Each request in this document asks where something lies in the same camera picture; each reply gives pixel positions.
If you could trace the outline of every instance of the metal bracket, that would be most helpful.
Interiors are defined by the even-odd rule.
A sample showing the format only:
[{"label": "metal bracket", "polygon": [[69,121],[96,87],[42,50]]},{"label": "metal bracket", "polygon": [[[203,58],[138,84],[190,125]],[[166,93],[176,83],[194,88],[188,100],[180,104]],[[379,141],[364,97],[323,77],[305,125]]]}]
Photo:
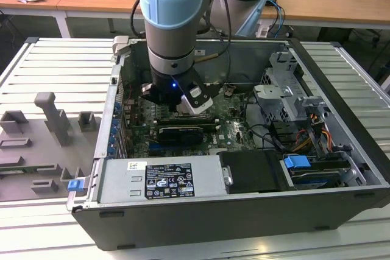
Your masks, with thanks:
[{"label": "metal bracket", "polygon": [[261,99],[280,99],[281,97],[291,97],[293,94],[287,86],[277,85],[257,85],[256,95]]},{"label": "metal bracket", "polygon": [[306,107],[319,107],[324,105],[325,102],[321,97],[298,97],[294,102],[297,117],[306,117]]}]

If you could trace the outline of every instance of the power supply label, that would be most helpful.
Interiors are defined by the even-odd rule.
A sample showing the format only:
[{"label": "power supply label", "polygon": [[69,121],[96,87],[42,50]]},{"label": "power supply label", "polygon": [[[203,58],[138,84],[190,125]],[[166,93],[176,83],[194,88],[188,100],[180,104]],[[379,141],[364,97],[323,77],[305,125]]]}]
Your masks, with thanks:
[{"label": "power supply label", "polygon": [[145,197],[162,199],[195,196],[191,164],[146,166]]}]

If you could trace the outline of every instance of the blue plastic clip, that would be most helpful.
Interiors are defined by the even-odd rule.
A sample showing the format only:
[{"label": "blue plastic clip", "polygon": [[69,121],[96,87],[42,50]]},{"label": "blue plastic clip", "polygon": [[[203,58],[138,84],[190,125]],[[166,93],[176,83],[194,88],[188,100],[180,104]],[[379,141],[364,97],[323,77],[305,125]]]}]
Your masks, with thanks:
[{"label": "blue plastic clip", "polygon": [[84,183],[85,179],[74,179],[70,180],[68,183],[68,191],[76,191],[76,192],[81,192],[84,191]]},{"label": "blue plastic clip", "polygon": [[305,155],[289,155],[284,159],[286,167],[311,167],[309,159]]}]

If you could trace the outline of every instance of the black cable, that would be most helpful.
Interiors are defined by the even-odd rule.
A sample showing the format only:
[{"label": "black cable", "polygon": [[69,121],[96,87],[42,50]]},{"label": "black cable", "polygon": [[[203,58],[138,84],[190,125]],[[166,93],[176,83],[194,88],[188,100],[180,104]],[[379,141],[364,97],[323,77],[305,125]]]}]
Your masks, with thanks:
[{"label": "black cable", "polygon": [[225,2],[225,8],[226,8],[226,17],[227,17],[227,25],[229,28],[229,34],[227,37],[227,46],[225,46],[225,48],[220,53],[218,53],[219,56],[221,56],[223,53],[225,53],[227,51],[227,49],[229,48],[230,43],[232,41],[232,20],[230,19],[229,4],[228,4],[227,0],[224,0],[224,2]]},{"label": "black cable", "polygon": [[260,135],[258,134],[257,132],[253,131],[252,129],[250,130],[250,132],[252,134],[254,134],[255,136],[261,138],[263,141],[267,141],[268,143],[272,144],[274,147],[276,147],[277,149],[279,148],[279,146],[277,146],[272,140],[268,139],[267,137],[265,137],[265,135]]},{"label": "black cable", "polygon": [[134,5],[133,5],[133,8],[132,8],[132,14],[130,15],[130,28],[133,32],[133,34],[139,38],[139,39],[145,39],[146,38],[146,34],[145,33],[138,33],[135,28],[134,28],[134,14],[135,14],[135,10],[137,9],[138,5],[140,4],[140,0],[136,0],[134,2]]},{"label": "black cable", "polygon": [[384,53],[384,51],[386,50],[386,48],[390,45],[390,40],[383,46],[382,50],[377,54],[377,56],[374,58],[373,62],[370,64],[370,66],[368,67],[367,69],[367,72],[369,73],[371,68],[373,67],[373,65],[377,62],[377,60],[379,59],[379,57],[382,55],[382,53]]},{"label": "black cable", "polygon": [[21,37],[23,39],[26,39],[26,37],[20,32],[20,30],[18,30],[18,28],[13,24],[13,22],[11,22],[11,19],[4,13],[0,10],[1,14],[5,16],[5,18],[7,19],[7,21],[13,26],[13,28],[15,29],[15,31],[21,35]]},{"label": "black cable", "polygon": [[268,124],[255,124],[255,125],[250,126],[249,129],[252,129],[254,127],[259,127],[259,126],[264,127],[267,130],[269,129],[269,125]]},{"label": "black cable", "polygon": [[[212,24],[210,24],[210,27],[212,29],[212,31],[218,36],[219,40],[221,41],[222,45],[225,46],[225,42],[224,42],[224,39],[223,37],[218,33],[218,31],[216,30],[215,26],[213,26]],[[225,84],[225,83],[228,83],[229,82],[229,76],[230,76],[230,70],[231,70],[231,59],[230,59],[230,52],[229,52],[229,49],[227,49],[226,51],[226,56],[227,56],[227,69],[226,69],[226,78],[225,78],[225,82],[223,82],[222,84]]]}]

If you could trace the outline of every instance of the cable on desk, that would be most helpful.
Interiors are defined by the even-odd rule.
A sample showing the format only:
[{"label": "cable on desk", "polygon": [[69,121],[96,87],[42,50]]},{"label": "cable on desk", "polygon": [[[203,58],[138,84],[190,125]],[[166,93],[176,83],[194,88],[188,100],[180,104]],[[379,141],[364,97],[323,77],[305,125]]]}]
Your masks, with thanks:
[{"label": "cable on desk", "polygon": [[274,28],[278,18],[280,17],[280,23],[279,23],[278,31],[274,34],[274,36],[276,38],[277,35],[279,34],[280,30],[283,27],[283,23],[285,22],[286,12],[285,12],[285,9],[278,4],[277,0],[275,0],[274,2],[272,0],[269,0],[269,2],[271,2],[275,6],[277,16],[276,16],[275,21],[272,23],[271,27],[269,28],[268,32],[272,33],[271,30]]}]

